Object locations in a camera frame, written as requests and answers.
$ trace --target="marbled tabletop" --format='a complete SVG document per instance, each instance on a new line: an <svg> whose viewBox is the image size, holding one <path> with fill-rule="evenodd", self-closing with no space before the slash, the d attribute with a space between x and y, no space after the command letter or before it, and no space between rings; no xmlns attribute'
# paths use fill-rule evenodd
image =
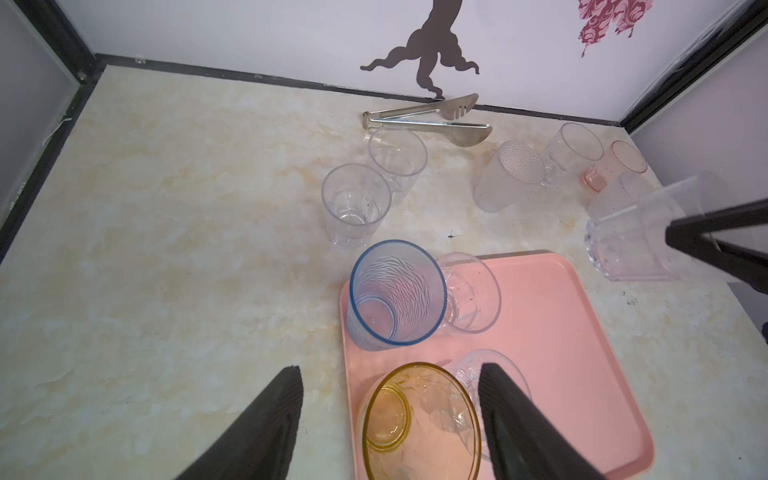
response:
<svg viewBox="0 0 768 480"><path fill-rule="evenodd" d="M320 184L366 161L361 112L405 104L109 67L0 265L0 476L172 478L298 365L289 477L350 478L338 293L361 251L330 246ZM465 118L493 133L419 134L429 165L373 241L567 257L653 433L644 478L765 478L768 346L726 284L604 279L577 188L479 210L499 144L541 152L562 122Z"/></svg>

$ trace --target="silver serving tongs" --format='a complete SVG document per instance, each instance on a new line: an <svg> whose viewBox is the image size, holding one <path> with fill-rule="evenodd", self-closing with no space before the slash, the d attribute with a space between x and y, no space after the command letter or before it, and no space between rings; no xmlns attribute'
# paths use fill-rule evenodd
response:
<svg viewBox="0 0 768 480"><path fill-rule="evenodd" d="M443 134L459 147L477 145L491 134L493 127L482 124L463 124L456 121L443 123L438 121L411 120L416 115L439 112L446 120L456 120L470 111L478 101L477 94L452 100L418 105L415 107L397 108L395 110L367 111L362 114L362 125L365 129L379 128L385 125L408 128L417 131L431 131Z"/></svg>

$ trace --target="tray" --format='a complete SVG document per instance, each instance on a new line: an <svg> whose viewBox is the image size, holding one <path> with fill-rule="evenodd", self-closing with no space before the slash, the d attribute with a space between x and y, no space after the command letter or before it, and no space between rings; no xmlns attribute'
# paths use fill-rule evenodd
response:
<svg viewBox="0 0 768 480"><path fill-rule="evenodd" d="M502 290L496 324L478 335L442 329L414 346L368 352L346 331L349 282L339 297L356 478L366 478L357 414L370 386L408 362L444 366L479 348L505 354L522 371L534 404L609 480L648 470L654 442L574 267L556 253L483 260ZM480 479L493 479L483 461Z"/></svg>

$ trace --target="transparent cup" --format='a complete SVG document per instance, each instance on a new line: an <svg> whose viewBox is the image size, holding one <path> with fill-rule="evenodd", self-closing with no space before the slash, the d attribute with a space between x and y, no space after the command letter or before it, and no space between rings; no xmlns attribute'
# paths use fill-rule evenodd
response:
<svg viewBox="0 0 768 480"><path fill-rule="evenodd" d="M364 350L414 345L440 326L447 299L440 267L428 253L404 240L385 240L355 263L346 328Z"/></svg>
<svg viewBox="0 0 768 480"><path fill-rule="evenodd" d="M366 165L334 168L323 181L321 195L328 237L346 250L365 247L392 205L386 180Z"/></svg>
<svg viewBox="0 0 768 480"><path fill-rule="evenodd" d="M441 328L460 333L483 333L502 311L502 291L491 269L477 257L453 252L437 259L448 306Z"/></svg>
<svg viewBox="0 0 768 480"><path fill-rule="evenodd" d="M368 478L475 480L481 431L469 394L426 362L400 366L377 382L358 413Z"/></svg>
<svg viewBox="0 0 768 480"><path fill-rule="evenodd" d="M605 217L629 207L654 191L653 185L634 172L624 172L603 189L587 209L592 218Z"/></svg>
<svg viewBox="0 0 768 480"><path fill-rule="evenodd" d="M486 212L498 212L530 197L544 175L544 162L532 148L517 141L504 142L475 188L475 203Z"/></svg>
<svg viewBox="0 0 768 480"><path fill-rule="evenodd" d="M672 220L737 203L722 178L704 172L655 190L623 210L589 220L584 242L592 265L609 280L739 281L666 242L666 229ZM748 231L718 232L714 236L745 247L754 242Z"/></svg>
<svg viewBox="0 0 768 480"><path fill-rule="evenodd" d="M448 370L456 379L462 384L469 394L469 398L472 401L472 405L475 406L475 411L478 413L478 420L480 421L480 432L482 436L482 458L483 460L491 461L491 455L488 451L488 441L485 438L485 428L482 421L482 411L480 409L480 395L478 393L478 385L480 384L480 370L483 363L495 363L500 366L504 373L515 382L518 388L529 398L531 397L531 389L528 387L528 382L525 380L523 373L518 366L515 365L509 358L496 350L479 349L474 352L468 353L461 359L455 360L449 363L445 369Z"/></svg>
<svg viewBox="0 0 768 480"><path fill-rule="evenodd" d="M548 187L560 186L569 177L592 168L603 153L603 144L588 128L570 122L564 124L541 156L546 169L541 183Z"/></svg>
<svg viewBox="0 0 768 480"><path fill-rule="evenodd" d="M584 182L599 192L625 171L644 174L648 163L640 151L625 141L617 140L594 167L584 172Z"/></svg>
<svg viewBox="0 0 768 480"><path fill-rule="evenodd" d="M398 204L427 166L427 147L412 131L400 127L381 127L368 140L373 167L384 177Z"/></svg>

